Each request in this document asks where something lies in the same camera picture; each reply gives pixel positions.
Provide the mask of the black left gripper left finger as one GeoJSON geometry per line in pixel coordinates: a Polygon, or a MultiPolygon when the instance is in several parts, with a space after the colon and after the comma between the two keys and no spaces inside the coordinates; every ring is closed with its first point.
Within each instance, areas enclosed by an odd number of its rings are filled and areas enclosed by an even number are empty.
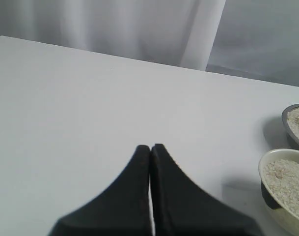
{"type": "Polygon", "coordinates": [[[52,236],[150,236],[150,148],[136,147],[129,163],[99,196],[61,217],[52,236]]]}

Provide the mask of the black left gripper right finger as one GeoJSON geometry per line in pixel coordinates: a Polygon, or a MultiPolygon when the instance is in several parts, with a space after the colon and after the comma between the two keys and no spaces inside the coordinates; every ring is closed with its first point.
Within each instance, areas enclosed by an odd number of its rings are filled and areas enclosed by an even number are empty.
{"type": "Polygon", "coordinates": [[[254,219],[191,181],[162,144],[151,150],[151,198],[157,236],[262,235],[254,219]]]}

